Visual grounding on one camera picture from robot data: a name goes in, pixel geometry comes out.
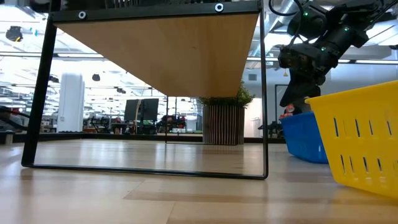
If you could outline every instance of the wooden tabletop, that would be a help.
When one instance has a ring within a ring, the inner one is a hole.
[[[235,96],[258,14],[57,26],[169,96]]]

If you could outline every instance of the white column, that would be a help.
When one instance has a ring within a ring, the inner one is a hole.
[[[84,102],[85,82],[82,74],[62,74],[57,132],[83,131]]]

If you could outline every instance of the red object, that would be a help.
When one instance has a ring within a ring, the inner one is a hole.
[[[285,109],[285,113],[279,116],[279,119],[286,118],[288,116],[293,116],[294,106],[288,105]]]

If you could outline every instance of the light fixture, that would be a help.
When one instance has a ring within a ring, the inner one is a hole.
[[[99,82],[99,81],[101,80],[101,77],[100,77],[100,75],[98,75],[98,74],[94,74],[93,77],[92,77],[92,79],[93,79],[93,81],[95,81],[95,82]]]
[[[53,75],[50,75],[49,81],[54,82],[54,83],[60,83],[60,80]]]
[[[252,62],[260,62],[261,58],[260,57],[248,57],[246,60],[252,61]],[[277,62],[278,58],[277,57],[266,57],[266,62]]]
[[[0,56],[4,57],[41,57],[41,55],[41,53],[0,52]]]
[[[122,88],[119,88],[119,87],[116,87],[116,91],[117,91],[118,93],[126,94],[126,91],[123,90]]]
[[[348,59],[339,59],[338,63],[349,63],[350,61]]]
[[[58,57],[103,58],[103,56],[100,54],[58,54]]]
[[[6,32],[7,39],[13,42],[21,42],[23,40],[20,26],[11,26]]]
[[[355,63],[378,64],[378,65],[398,65],[398,60],[357,60]]]

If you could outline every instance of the blue plastic basket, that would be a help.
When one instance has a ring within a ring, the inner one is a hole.
[[[314,113],[302,113],[280,121],[291,155],[309,162],[328,163]]]

